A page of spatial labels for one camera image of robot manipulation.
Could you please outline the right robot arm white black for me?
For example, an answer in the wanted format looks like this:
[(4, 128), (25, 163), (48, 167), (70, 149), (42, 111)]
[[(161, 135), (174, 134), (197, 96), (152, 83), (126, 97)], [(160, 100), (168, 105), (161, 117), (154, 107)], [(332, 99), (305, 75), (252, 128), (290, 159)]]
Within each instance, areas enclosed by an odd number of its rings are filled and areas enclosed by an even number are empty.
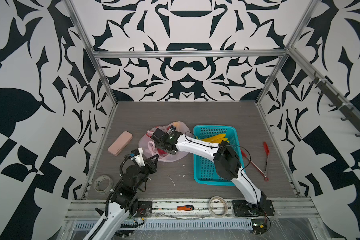
[(214, 163), (218, 176), (231, 181), (239, 189), (249, 208), (265, 212), (267, 196), (249, 179), (239, 155), (228, 142), (208, 143), (175, 130), (164, 132), (160, 129), (154, 131), (151, 139), (157, 149), (168, 154), (185, 152), (210, 160)]

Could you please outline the yellow banana bunch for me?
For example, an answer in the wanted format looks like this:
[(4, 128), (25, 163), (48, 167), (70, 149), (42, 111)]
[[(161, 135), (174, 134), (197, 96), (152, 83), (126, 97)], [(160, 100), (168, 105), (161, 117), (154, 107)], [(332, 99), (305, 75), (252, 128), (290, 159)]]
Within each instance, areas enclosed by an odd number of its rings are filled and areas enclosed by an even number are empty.
[(226, 134), (219, 134), (219, 135), (215, 135), (209, 138), (204, 138), (201, 139), (201, 141), (207, 142), (207, 143), (216, 143), (216, 144), (221, 144), (222, 142), (227, 142), (229, 143), (230, 141), (228, 140), (228, 138), (226, 138)]

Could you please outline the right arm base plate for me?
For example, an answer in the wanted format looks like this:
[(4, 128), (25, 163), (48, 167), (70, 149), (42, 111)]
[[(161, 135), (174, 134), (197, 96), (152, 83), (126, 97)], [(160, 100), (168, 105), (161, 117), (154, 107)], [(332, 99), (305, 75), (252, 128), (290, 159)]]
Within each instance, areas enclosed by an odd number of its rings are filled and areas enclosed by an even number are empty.
[(266, 200), (263, 208), (250, 207), (245, 200), (233, 200), (233, 211), (236, 217), (274, 216), (275, 208), (271, 200)]

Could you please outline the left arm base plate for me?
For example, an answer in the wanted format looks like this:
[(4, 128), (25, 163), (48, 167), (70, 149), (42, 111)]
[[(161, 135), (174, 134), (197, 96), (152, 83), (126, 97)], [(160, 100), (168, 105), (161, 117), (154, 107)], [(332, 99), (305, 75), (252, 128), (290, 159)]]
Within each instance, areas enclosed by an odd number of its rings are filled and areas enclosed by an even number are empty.
[(152, 213), (152, 201), (137, 201), (132, 206), (131, 214), (135, 218), (148, 217)]

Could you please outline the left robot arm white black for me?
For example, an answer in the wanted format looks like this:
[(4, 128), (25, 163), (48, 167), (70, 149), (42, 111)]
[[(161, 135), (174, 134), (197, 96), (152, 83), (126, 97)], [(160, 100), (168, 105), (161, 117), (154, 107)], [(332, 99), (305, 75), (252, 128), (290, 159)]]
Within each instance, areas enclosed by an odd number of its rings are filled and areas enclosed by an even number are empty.
[(137, 191), (146, 185), (149, 175), (157, 172), (159, 156), (154, 155), (140, 164), (132, 154), (125, 156), (120, 165), (121, 179), (110, 191), (103, 214), (85, 240), (112, 240), (114, 237), (128, 237), (132, 231), (125, 231), (125, 220), (136, 214), (138, 209)]

